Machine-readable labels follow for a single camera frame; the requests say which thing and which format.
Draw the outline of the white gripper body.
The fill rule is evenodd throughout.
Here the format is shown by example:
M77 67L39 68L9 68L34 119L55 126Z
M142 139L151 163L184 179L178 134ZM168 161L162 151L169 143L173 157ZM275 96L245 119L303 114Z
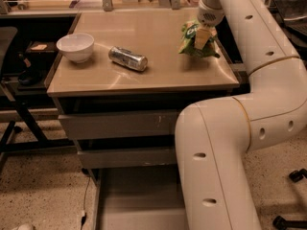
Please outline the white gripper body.
M217 26L224 19L224 11L222 9L212 9L200 0L197 19L202 25Z

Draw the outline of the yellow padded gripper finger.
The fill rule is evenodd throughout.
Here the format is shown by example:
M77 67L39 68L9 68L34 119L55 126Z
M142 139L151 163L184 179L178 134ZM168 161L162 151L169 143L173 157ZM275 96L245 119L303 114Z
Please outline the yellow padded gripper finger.
M195 35L195 48L201 50L212 36L210 27L198 27Z

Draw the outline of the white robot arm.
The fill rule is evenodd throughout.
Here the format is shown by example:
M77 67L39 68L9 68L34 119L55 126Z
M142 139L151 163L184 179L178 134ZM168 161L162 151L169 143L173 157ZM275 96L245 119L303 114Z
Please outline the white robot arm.
M226 20L246 67L247 94L185 107L176 155L189 230L261 230L242 163L307 124L307 71L262 0L200 0L198 20Z

